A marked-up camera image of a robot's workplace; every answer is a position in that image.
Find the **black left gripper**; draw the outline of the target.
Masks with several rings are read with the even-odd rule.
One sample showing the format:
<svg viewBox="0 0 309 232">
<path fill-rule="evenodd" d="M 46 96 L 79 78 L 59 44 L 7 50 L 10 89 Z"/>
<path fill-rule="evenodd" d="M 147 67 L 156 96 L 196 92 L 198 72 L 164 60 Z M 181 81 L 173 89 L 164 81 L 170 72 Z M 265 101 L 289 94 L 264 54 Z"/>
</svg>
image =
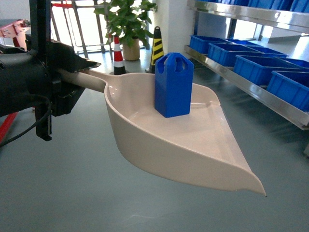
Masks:
<svg viewBox="0 0 309 232">
<path fill-rule="evenodd" d="M 44 74 L 36 80 L 35 90 L 30 94 L 31 106 L 35 110 L 36 135 L 44 141 L 52 139 L 52 115 L 70 114 L 85 88 L 61 81 L 59 89 L 53 93 L 52 68 L 70 73 L 96 68 L 101 63 L 82 58 L 74 49 L 59 41 L 51 41 L 51 2 L 49 0 L 30 0 L 31 49 Z"/>
</svg>

